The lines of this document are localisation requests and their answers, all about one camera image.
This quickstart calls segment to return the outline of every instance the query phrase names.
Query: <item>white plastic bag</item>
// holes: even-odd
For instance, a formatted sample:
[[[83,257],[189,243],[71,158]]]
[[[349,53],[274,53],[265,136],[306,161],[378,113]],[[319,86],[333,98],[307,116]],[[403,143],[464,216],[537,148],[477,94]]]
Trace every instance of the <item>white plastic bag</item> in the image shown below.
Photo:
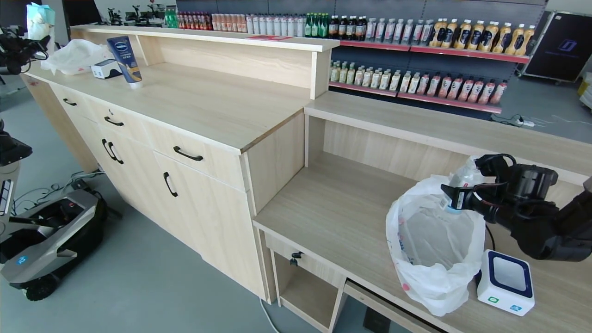
[[[107,45],[96,45],[84,39],[73,39],[66,46],[55,51],[47,60],[41,61],[42,69],[56,70],[66,75],[82,74],[91,71],[91,66],[113,55]]]
[[[387,242],[403,290],[433,315],[443,316],[468,300],[467,285],[479,272],[485,221],[476,212],[442,210],[441,184],[432,175],[418,182],[387,214]]]

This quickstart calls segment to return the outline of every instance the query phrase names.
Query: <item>shelf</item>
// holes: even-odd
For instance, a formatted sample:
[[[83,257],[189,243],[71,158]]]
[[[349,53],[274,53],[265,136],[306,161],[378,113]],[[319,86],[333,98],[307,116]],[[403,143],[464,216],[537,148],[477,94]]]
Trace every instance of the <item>shelf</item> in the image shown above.
[[[369,92],[371,94],[376,94],[376,95],[383,95],[383,96],[390,96],[390,97],[396,97],[397,96],[397,92],[396,91],[367,88],[367,87],[362,87],[362,86],[353,85],[353,84],[343,84],[343,83],[339,83],[339,82],[329,82],[329,86],[330,87],[343,88],[343,89],[349,89],[349,90],[355,90],[355,91]]]
[[[431,53],[431,54],[435,54],[435,55],[473,57],[473,58],[491,59],[491,60],[498,60],[498,61],[505,61],[505,62],[514,62],[514,63],[528,63],[528,61],[530,60],[529,56],[513,56],[513,55],[507,55],[505,53],[493,53],[493,52],[483,52],[483,51],[475,51],[475,50],[459,50],[459,49],[454,49],[454,48],[445,49],[443,47],[419,46],[419,45],[411,46],[411,52]]]
[[[365,47],[367,49],[381,49],[408,52],[410,45],[375,43],[371,41],[340,40],[339,46]]]
[[[483,105],[483,104],[478,104],[478,103],[467,103],[467,102],[461,102],[461,101],[457,101],[457,100],[449,100],[447,98],[430,97],[430,96],[426,96],[426,95],[407,94],[404,92],[399,92],[397,97],[405,98],[407,100],[415,100],[415,101],[422,101],[422,102],[428,102],[428,103],[434,103],[434,104],[449,105],[449,106],[453,106],[453,107],[468,108],[468,109],[476,110],[476,111],[483,111],[483,112],[497,113],[497,114],[501,113],[500,107],[495,107],[492,105]]]
[[[282,306],[296,313],[319,331],[329,330],[337,299],[337,288],[303,268],[296,268],[279,296]]]

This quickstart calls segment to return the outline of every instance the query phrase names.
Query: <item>cabinet drawer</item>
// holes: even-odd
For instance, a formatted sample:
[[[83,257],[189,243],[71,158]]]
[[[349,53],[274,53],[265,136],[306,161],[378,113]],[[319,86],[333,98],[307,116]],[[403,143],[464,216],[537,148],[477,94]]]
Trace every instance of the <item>cabinet drawer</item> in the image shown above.
[[[94,117],[89,110],[88,103],[82,94],[60,85],[50,84],[50,86],[53,93],[56,95],[57,100],[68,115],[77,114],[90,120],[94,120]]]
[[[293,248],[290,245],[274,238],[268,233],[265,233],[265,243],[267,244],[268,248],[288,260],[292,259],[292,253],[299,252],[298,249]],[[343,287],[343,284],[345,283],[345,276],[343,274],[340,274],[334,269],[327,267],[327,265],[318,262],[306,253],[302,253],[301,256],[302,258],[297,259],[299,267],[304,268],[305,270],[313,273],[317,277],[320,277],[322,280],[337,288]]]
[[[118,135],[147,143],[148,138],[142,126],[143,120],[139,116],[104,102],[87,100],[87,103],[99,125],[115,131]]]
[[[245,190],[238,155],[208,145],[190,132],[156,121],[146,121],[144,128],[159,153],[237,190]]]

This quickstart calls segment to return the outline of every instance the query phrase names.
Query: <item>counter top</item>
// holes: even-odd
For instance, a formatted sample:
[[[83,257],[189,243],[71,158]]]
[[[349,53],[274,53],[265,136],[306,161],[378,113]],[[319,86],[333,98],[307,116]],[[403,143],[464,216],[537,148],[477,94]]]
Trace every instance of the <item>counter top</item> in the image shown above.
[[[423,108],[327,92],[307,114],[465,155],[508,153],[552,168],[576,185],[592,175],[592,145],[529,129]]]
[[[141,67],[144,87],[122,76],[64,75],[33,62],[26,73],[195,133],[211,145],[240,154],[310,102],[305,88],[171,63]]]
[[[153,27],[125,27],[119,25],[76,25],[72,30],[86,31],[89,33],[108,33],[136,36],[168,37],[175,39],[214,41],[218,43],[230,43],[263,47],[274,47],[277,49],[303,50],[322,52],[339,46],[338,40],[312,39],[291,37],[285,40],[262,40],[250,37],[254,34],[229,33],[226,31],[209,30],[184,30],[175,28],[153,28]]]

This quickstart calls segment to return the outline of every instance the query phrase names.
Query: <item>gray floor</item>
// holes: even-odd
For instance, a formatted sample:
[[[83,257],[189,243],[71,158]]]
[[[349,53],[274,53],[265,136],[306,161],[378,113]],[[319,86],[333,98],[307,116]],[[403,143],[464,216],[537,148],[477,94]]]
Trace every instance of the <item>gray floor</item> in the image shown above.
[[[590,110],[582,108],[575,86],[556,87],[514,80],[504,97],[502,117],[538,118],[534,130],[592,143]],[[6,130],[33,147],[22,163],[17,195],[52,183],[64,184],[80,170],[28,91],[0,100]],[[0,282],[3,333],[99,332],[272,332],[258,298],[203,262],[196,253],[123,203],[107,178],[89,183],[124,215],[109,221],[105,241],[50,298],[29,302]],[[39,197],[32,193],[27,198]],[[22,211],[27,203],[19,207]],[[281,332],[313,332],[290,311],[267,305]],[[348,300],[337,332],[361,328],[365,308]],[[392,325],[391,332],[402,330]]]

